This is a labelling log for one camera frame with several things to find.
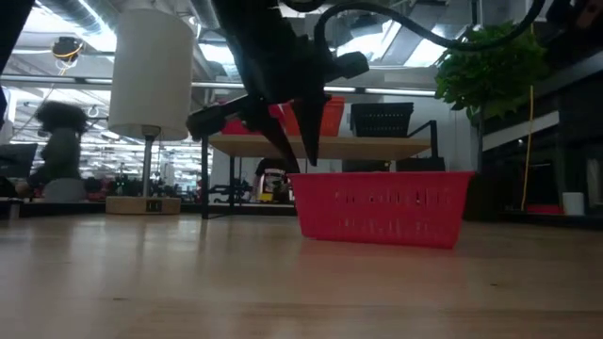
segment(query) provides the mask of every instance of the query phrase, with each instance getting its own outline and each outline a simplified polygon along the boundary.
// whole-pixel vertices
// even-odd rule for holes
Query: ceiling
[[[94,6],[102,3],[104,7],[100,18],[109,24],[115,21],[111,15],[119,15],[119,12],[130,8],[155,8],[177,15],[193,30],[197,28],[205,30],[216,24],[209,0],[38,0],[39,4],[48,6],[34,8],[30,14],[5,73],[57,75],[65,65],[48,53],[49,48],[58,37],[71,36],[84,38],[87,50],[80,56],[76,64],[66,70],[65,75],[111,77],[112,58],[95,55],[98,51],[111,51],[111,45],[114,46],[114,35],[111,38],[112,31],[109,24],[94,23],[97,25],[93,28],[87,27],[86,29],[89,31],[84,31],[83,25],[68,23],[64,18],[58,17],[56,13],[49,13],[49,8],[55,8],[53,7],[55,3],[80,6],[82,2],[88,2]],[[327,6],[336,2],[328,1]],[[402,11],[434,33],[447,38],[454,38],[471,22],[470,0],[448,0],[446,2],[438,0],[374,0],[371,2]],[[483,19],[487,24],[509,20],[513,15],[517,15],[518,8],[521,8],[522,4],[525,4],[522,0],[484,1]],[[283,8],[282,12],[299,35],[312,35],[312,28],[319,13],[301,15],[286,8]],[[354,20],[354,16],[358,15],[358,13],[344,14],[347,17],[342,17],[342,20],[348,22]],[[371,71],[351,80],[338,80],[334,84],[349,87],[433,89],[435,69],[429,66],[439,57],[442,50],[404,27],[396,26],[385,19],[382,22],[383,32],[381,34],[373,35],[368,40],[360,39],[356,42],[352,40],[348,41],[347,45],[336,46],[342,51],[360,50],[363,53],[367,48],[371,49],[368,51],[371,59]],[[94,34],[90,33],[90,29],[96,29]],[[332,27],[328,29],[328,38],[334,40],[336,34],[338,34],[336,29]],[[232,56],[221,37],[209,32],[203,34],[200,42],[195,48],[194,78],[237,82],[238,76],[232,63]],[[97,115],[97,117],[106,116],[110,100],[108,90],[54,89],[50,94],[50,89],[18,87],[13,90],[19,97],[15,128],[21,131],[14,138],[19,141],[44,141],[43,137],[38,137],[39,126],[32,121],[31,117],[35,112],[35,107],[46,95],[49,100],[81,105],[87,111],[94,107],[95,109],[91,110],[90,114]],[[218,97],[235,97],[239,93],[241,92],[228,89],[194,89],[191,111]],[[379,97],[374,95],[350,95],[346,99],[348,102],[379,101]],[[125,163],[126,167],[132,169],[132,173],[138,173],[136,170],[141,168],[142,161],[141,142],[123,137],[119,140],[112,140],[110,137],[103,136],[103,133],[106,134],[106,132],[106,123],[98,121],[84,136],[83,143],[87,146],[83,154],[85,164],[83,171],[90,173],[114,171],[121,163]],[[166,142],[163,146],[166,151],[161,155],[157,151],[155,157],[171,159],[176,167],[176,172],[184,178],[183,180],[193,179],[194,175],[190,173],[200,170],[199,145],[185,140],[183,142]],[[177,146],[180,149],[178,152],[170,152],[169,146]]]

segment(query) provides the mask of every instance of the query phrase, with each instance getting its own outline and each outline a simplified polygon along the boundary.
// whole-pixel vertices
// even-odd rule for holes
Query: black cable
[[[519,37],[522,33],[528,30],[528,28],[530,28],[530,25],[534,22],[534,20],[536,20],[538,14],[540,14],[540,11],[543,9],[544,6],[545,0],[534,0],[524,20],[522,20],[522,22],[519,23],[517,27],[505,37],[487,42],[466,43],[457,40],[449,40],[446,38],[442,38],[437,34],[432,33],[429,29],[421,26],[420,24],[415,23],[410,18],[396,12],[391,8],[385,8],[383,6],[369,3],[352,2],[348,4],[335,5],[325,10],[325,12],[320,15],[317,25],[314,27],[314,39],[315,44],[319,50],[328,51],[329,46],[327,45],[325,37],[325,26],[327,24],[327,21],[333,16],[335,16],[337,13],[340,13],[345,10],[364,10],[389,17],[393,21],[408,28],[409,30],[417,34],[419,37],[427,39],[442,47],[462,52],[479,52],[491,48],[500,47],[510,42],[511,40]]]

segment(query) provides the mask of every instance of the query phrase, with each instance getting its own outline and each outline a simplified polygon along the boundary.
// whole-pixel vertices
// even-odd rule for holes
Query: lamp shade
[[[152,9],[120,16],[113,68],[109,130],[144,139],[143,126],[159,127],[163,140],[182,140],[190,110],[191,29]]]

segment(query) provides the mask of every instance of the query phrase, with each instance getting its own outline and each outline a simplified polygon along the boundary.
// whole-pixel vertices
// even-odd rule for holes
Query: shelf
[[[289,137],[291,148],[305,158],[301,137]],[[209,144],[216,150],[239,157],[281,157],[263,136],[214,136]],[[430,141],[403,137],[321,137],[320,159],[402,160],[429,150]]]

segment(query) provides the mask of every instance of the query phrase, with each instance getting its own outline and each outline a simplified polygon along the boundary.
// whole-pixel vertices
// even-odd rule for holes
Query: red object
[[[337,137],[339,135],[339,124],[343,116],[343,107],[346,102],[343,97],[332,97],[331,100],[324,106],[322,111],[322,125],[320,126],[320,135],[324,137]],[[290,136],[298,136],[300,134],[300,126],[295,118],[291,103],[283,104],[285,112],[285,129]]]
[[[526,206],[526,212],[536,214],[562,215],[563,209],[556,204],[529,204]]]
[[[283,114],[283,109],[279,105],[271,105],[269,107],[269,112],[272,118],[276,118],[279,120],[281,125],[285,125],[285,115]],[[222,128],[222,133],[224,135],[237,135],[237,136],[247,136],[247,135],[260,135],[260,132],[252,132],[248,130],[244,125],[243,121],[239,119],[234,119],[226,122],[226,126]]]
[[[304,236],[451,249],[473,172],[290,174]]]

